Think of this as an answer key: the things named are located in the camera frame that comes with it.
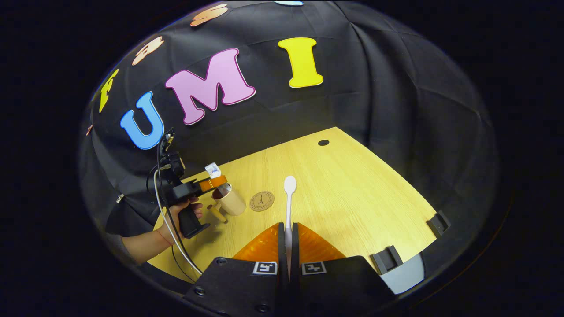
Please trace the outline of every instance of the blue letter u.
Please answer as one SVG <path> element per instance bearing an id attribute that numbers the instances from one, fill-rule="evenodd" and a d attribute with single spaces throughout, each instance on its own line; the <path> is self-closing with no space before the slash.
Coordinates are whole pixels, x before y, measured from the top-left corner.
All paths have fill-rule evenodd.
<path id="1" fill-rule="evenodd" d="M 129 110 L 121 118 L 120 126 L 125 129 L 129 138 L 135 143 L 135 145 L 140 149 L 150 149 L 157 145 L 161 136 L 165 132 L 165 125 L 162 123 L 161 117 L 158 115 L 157 109 L 151 102 L 151 97 L 153 97 L 153 92 L 149 91 L 145 93 L 139 100 L 137 100 L 137 108 L 142 109 L 149 122 L 153 127 L 153 131 L 150 134 L 144 135 L 135 120 L 133 119 L 133 110 Z"/>

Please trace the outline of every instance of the white cable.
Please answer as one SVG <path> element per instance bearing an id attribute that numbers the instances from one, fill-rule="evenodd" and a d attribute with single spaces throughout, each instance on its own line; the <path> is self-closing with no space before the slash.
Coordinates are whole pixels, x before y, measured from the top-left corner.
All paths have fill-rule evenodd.
<path id="1" fill-rule="evenodd" d="M 161 167 L 161 170 L 168 169 L 168 168 L 170 168 L 170 165 Z M 186 261 L 188 261 L 188 263 L 194 268 L 194 270 L 196 270 L 196 272 L 198 272 L 198 273 L 200 273 L 200 275 L 202 275 L 202 274 L 203 274 L 202 271 L 200 271 L 200 270 L 198 269 L 198 267 L 197 267 L 192 261 L 190 261 L 190 259 L 188 258 L 188 256 L 186 256 L 186 254 L 184 254 L 184 251 L 182 251 L 182 248 L 180 247 L 180 244 L 179 244 L 178 241 L 176 240 L 176 237 L 175 237 L 175 234 L 173 233 L 173 230 L 170 228 L 168 222 L 166 221 L 165 213 L 162 212 L 161 200 L 158 198 L 158 190 L 157 190 L 157 173 L 158 173 L 158 171 L 159 171 L 159 169 L 157 169 L 157 170 L 155 171 L 155 174 L 154 174 L 154 176 L 153 176 L 153 183 L 155 184 L 155 195 L 157 196 L 158 209 L 161 211 L 162 220 L 165 222 L 166 227 L 169 229 L 170 234 L 173 236 L 174 242 L 176 243 L 176 245 L 177 245 L 177 247 L 178 247 L 178 250 L 180 250 L 180 253 L 182 253 L 182 255 L 184 256 L 184 258 L 186 259 Z"/>

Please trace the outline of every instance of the white spoon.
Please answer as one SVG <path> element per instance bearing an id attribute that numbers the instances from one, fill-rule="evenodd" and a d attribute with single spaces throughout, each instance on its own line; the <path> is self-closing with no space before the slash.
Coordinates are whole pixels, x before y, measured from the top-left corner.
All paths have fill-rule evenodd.
<path id="1" fill-rule="evenodd" d="M 288 263 L 288 278 L 290 278 L 290 264 L 292 260 L 292 222 L 290 216 L 292 214 L 292 194 L 296 191 L 296 178 L 288 176 L 284 180 L 284 191 L 288 195 L 286 204 L 286 226 L 284 227 L 284 240 L 286 243 L 286 260 Z"/>

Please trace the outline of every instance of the wrist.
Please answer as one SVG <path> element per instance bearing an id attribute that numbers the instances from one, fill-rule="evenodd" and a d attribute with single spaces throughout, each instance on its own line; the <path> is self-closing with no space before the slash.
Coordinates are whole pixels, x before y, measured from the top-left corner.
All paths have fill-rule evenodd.
<path id="1" fill-rule="evenodd" d="M 155 231 L 157 231 L 157 236 L 158 236 L 158 237 L 156 237 L 157 239 L 160 239 L 164 243 L 167 243 L 168 246 L 171 246 L 171 245 L 174 244 L 174 239 L 170 235 L 170 231 L 168 230 L 168 228 L 165 228 L 164 224 Z"/>

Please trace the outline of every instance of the letter cutout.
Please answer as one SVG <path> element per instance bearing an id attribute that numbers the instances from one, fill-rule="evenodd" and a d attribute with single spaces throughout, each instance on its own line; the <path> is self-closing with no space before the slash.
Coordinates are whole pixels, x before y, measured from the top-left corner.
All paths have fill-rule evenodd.
<path id="1" fill-rule="evenodd" d="M 157 48 L 159 48 L 165 41 L 162 40 L 162 36 L 159 36 L 153 39 L 151 42 L 148 42 L 142 49 L 140 49 L 137 54 L 135 54 L 135 59 L 131 63 L 131 66 L 137 65 L 140 61 L 142 61 L 145 56 L 153 53 Z"/>
<path id="2" fill-rule="evenodd" d="M 237 64 L 238 49 L 227 49 L 211 57 L 206 79 L 187 70 L 174 74 L 165 82 L 165 87 L 172 88 L 182 109 L 184 124 L 192 125 L 205 116 L 203 109 L 197 108 L 192 98 L 208 109 L 217 109 L 217 90 L 221 85 L 223 104 L 235 104 L 251 98 L 254 87 L 247 85 Z"/>
<path id="3" fill-rule="evenodd" d="M 165 125 L 162 123 L 161 116 L 158 115 L 157 109 L 153 105 L 151 98 L 153 97 L 153 92 L 149 91 L 137 100 L 137 108 L 142 109 L 149 122 L 153 126 L 153 130 L 150 134 L 145 135 L 139 130 L 137 123 L 133 119 L 133 110 L 127 111 L 121 118 L 120 126 L 125 129 L 129 138 L 135 143 L 135 145 L 140 149 L 150 149 L 157 145 L 161 136 L 165 132 Z"/>
<path id="4" fill-rule="evenodd" d="M 279 5 L 283 6 L 303 6 L 303 2 L 301 1 L 273 1 L 278 3 Z"/>
<path id="5" fill-rule="evenodd" d="M 198 13 L 192 20 L 192 23 L 190 23 L 191 26 L 196 27 L 202 23 L 206 23 L 211 19 L 215 19 L 216 17 L 224 14 L 225 12 L 227 12 L 227 8 L 224 8 L 225 6 L 227 6 L 225 3 L 219 6 L 215 6 L 213 8 L 209 8 L 201 13 Z"/>
<path id="6" fill-rule="evenodd" d="M 113 78 L 117 75 L 119 69 L 116 69 L 115 72 L 109 77 L 108 81 L 102 86 L 101 96 L 100 96 L 100 112 L 102 113 L 102 109 L 105 106 L 105 103 L 108 101 L 108 92 L 112 88 Z"/>
<path id="7" fill-rule="evenodd" d="M 308 37 L 287 38 L 278 42 L 278 46 L 287 50 L 290 56 L 293 76 L 290 79 L 290 87 L 316 86 L 323 82 L 323 76 L 315 69 L 312 47 L 316 44 L 314 39 Z"/>

